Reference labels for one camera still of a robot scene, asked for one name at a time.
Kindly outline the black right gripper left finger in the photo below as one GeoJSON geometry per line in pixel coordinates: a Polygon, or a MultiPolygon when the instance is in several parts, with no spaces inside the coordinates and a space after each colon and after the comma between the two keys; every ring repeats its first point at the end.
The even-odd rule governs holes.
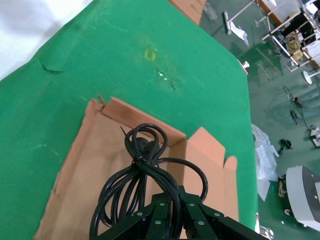
{"type": "Polygon", "coordinates": [[[98,240],[171,240],[171,203],[165,193],[154,194],[151,203],[100,234],[98,240]]]}

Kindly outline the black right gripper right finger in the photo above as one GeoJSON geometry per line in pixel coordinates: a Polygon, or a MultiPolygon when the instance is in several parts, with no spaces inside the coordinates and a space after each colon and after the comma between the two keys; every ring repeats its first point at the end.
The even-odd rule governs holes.
{"type": "Polygon", "coordinates": [[[265,237],[221,212],[204,205],[198,195],[179,187],[181,220],[191,240],[264,240],[265,237]]]}

